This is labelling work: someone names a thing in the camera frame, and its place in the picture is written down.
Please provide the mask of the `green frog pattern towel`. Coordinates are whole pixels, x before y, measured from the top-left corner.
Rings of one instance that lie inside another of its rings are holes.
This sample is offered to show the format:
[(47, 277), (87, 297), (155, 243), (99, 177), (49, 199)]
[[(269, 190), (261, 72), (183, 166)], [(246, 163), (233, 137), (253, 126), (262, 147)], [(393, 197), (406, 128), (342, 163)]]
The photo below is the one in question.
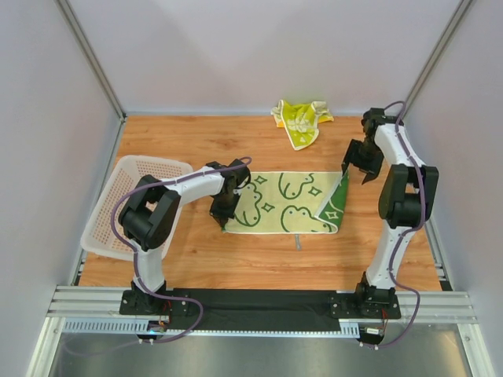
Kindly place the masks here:
[(349, 177), (340, 172), (254, 172), (241, 190), (234, 234), (329, 234), (339, 231)]

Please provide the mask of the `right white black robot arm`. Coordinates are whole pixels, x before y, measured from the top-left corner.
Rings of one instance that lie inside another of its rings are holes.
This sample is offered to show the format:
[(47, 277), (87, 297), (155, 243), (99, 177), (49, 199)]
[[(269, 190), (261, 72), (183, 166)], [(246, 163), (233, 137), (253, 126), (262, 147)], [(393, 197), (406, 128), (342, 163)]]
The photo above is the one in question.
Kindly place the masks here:
[(384, 223), (376, 253), (354, 292), (331, 295), (330, 310), (337, 319), (401, 316), (396, 274), (412, 237), (431, 216), (439, 180), (438, 169), (413, 150), (402, 117), (383, 108), (366, 111), (361, 120), (365, 137), (351, 140), (341, 163), (343, 172), (355, 166), (365, 173), (364, 182), (376, 179), (383, 163), (389, 171), (378, 201)]

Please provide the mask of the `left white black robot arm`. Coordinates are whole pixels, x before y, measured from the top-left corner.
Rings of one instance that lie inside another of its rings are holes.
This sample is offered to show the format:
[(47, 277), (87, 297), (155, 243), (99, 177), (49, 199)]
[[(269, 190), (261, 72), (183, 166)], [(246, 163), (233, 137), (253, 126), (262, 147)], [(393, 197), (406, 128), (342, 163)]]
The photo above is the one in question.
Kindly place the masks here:
[(150, 174), (113, 207), (111, 228), (116, 238), (133, 251), (134, 278), (123, 292), (122, 315), (166, 316), (175, 297), (167, 293), (163, 249), (171, 244), (179, 211), (204, 197), (213, 202), (209, 214), (220, 227), (235, 218), (240, 191), (251, 182), (249, 157), (229, 166), (207, 163), (196, 172), (159, 180)]

